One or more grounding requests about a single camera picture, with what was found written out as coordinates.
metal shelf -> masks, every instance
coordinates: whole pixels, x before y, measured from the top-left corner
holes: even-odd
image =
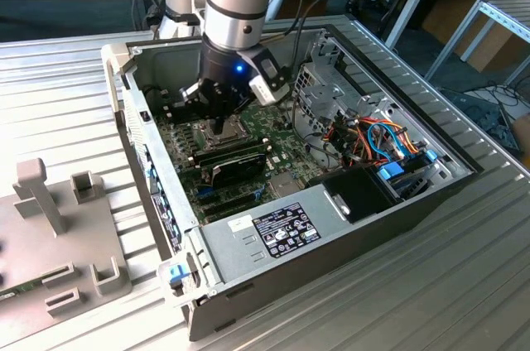
[[[530,29],[528,28],[530,26],[530,0],[477,0],[425,74],[426,80],[431,79],[447,60],[447,57],[456,48],[462,36],[475,22],[479,13],[488,16],[489,20],[461,56],[463,61],[467,61],[470,58],[471,53],[488,34],[495,22],[530,43]],[[505,84],[511,84],[528,64],[530,64],[530,56],[506,79]]]

motherboard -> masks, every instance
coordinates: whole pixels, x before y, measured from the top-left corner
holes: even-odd
[[[289,112],[256,103],[215,135],[207,120],[157,117],[162,140],[201,224],[303,190],[327,171],[295,135]]]

sticker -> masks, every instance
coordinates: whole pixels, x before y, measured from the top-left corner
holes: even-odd
[[[2,300],[6,300],[6,299],[8,299],[8,298],[10,298],[10,297],[14,297],[14,296],[16,296],[16,295],[17,295],[17,293],[15,293],[14,291],[11,291],[11,292],[9,292],[9,293],[6,293],[5,295],[1,295],[1,296],[0,296],[0,301],[2,301]]]
[[[244,218],[252,220],[250,216],[244,216]],[[300,204],[292,204],[265,214],[250,223],[250,225],[254,224],[269,254],[274,258],[279,258],[320,239],[318,231]]]
[[[246,216],[240,217],[239,219],[230,220],[229,227],[233,233],[237,233],[242,229],[252,227],[252,216],[247,214]]]

green circuit board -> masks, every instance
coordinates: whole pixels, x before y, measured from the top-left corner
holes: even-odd
[[[212,137],[206,121],[174,124],[170,118],[157,118],[166,149],[191,207],[202,224],[302,190],[309,179],[325,172],[327,162],[317,162],[305,151],[304,144],[286,126],[286,115],[277,106],[264,108],[251,104],[225,123],[225,139],[221,145],[215,145],[218,140]],[[265,154],[263,171],[251,179],[211,192],[209,173],[221,162],[198,168],[190,160],[201,151],[223,151],[226,147],[233,150],[234,146],[243,146],[245,142],[264,139],[266,143],[250,150],[242,148],[241,153],[236,147],[228,159]]]

blue cable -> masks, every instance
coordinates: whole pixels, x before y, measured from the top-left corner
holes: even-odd
[[[396,143],[396,146],[397,148],[399,148],[399,151],[402,152],[402,154],[404,156],[410,156],[410,152],[403,146],[403,144],[399,141],[398,139],[398,136],[396,136],[396,133],[392,130],[391,127],[389,127],[386,123],[374,123],[373,125],[370,125],[370,127],[368,128],[368,141],[370,143],[370,146],[372,147],[372,149],[374,151],[376,151],[378,154],[381,154],[383,155],[384,157],[386,157],[388,159],[389,162],[392,161],[392,159],[390,158],[390,155],[387,154],[386,152],[383,152],[381,150],[379,150],[374,144],[373,144],[373,140],[372,140],[372,131],[373,131],[373,127],[374,126],[380,126],[380,127],[383,127],[384,129],[386,129],[390,135],[392,136],[392,139],[394,140],[394,142]]]

